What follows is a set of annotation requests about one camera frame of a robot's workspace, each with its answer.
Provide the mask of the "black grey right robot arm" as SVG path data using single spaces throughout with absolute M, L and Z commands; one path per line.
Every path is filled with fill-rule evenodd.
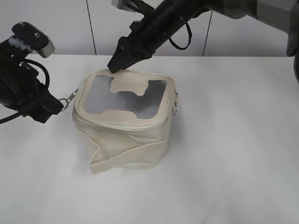
M 294 73 L 299 76 L 299 2 L 297 0 L 163 0 L 153 8 L 142 0 L 113 0 L 120 10 L 143 15 L 140 21 L 130 25 L 130 34 L 122 36 L 108 63 L 112 73 L 150 59 L 166 41 L 176 49 L 185 50 L 171 37 L 186 26 L 189 37 L 192 32 L 188 21 L 199 15 L 215 11 L 231 19 L 250 16 L 288 34 L 287 56 L 294 57 Z

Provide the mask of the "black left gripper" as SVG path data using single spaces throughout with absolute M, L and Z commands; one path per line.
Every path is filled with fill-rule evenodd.
M 15 111 L 12 117 L 29 116 L 44 124 L 64 105 L 49 92 L 48 70 L 27 55 L 0 55 L 0 104 Z

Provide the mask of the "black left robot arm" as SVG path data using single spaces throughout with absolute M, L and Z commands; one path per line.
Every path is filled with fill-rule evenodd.
M 16 111 L 0 120 L 7 123 L 20 116 L 46 123 L 64 105 L 49 92 L 50 75 L 40 63 L 27 59 L 29 50 L 0 44 L 0 104 Z

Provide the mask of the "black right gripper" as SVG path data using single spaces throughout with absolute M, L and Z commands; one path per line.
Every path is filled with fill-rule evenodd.
M 186 50 L 192 40 L 192 31 L 188 21 L 208 11 L 200 0 L 164 0 L 156 8 L 142 0 L 134 0 L 131 7 L 144 15 L 140 21 L 131 24 L 131 34 L 122 36 L 108 63 L 112 73 L 116 73 L 152 57 L 166 41 L 178 50 Z M 188 44 L 178 46 L 172 36 L 186 26 Z

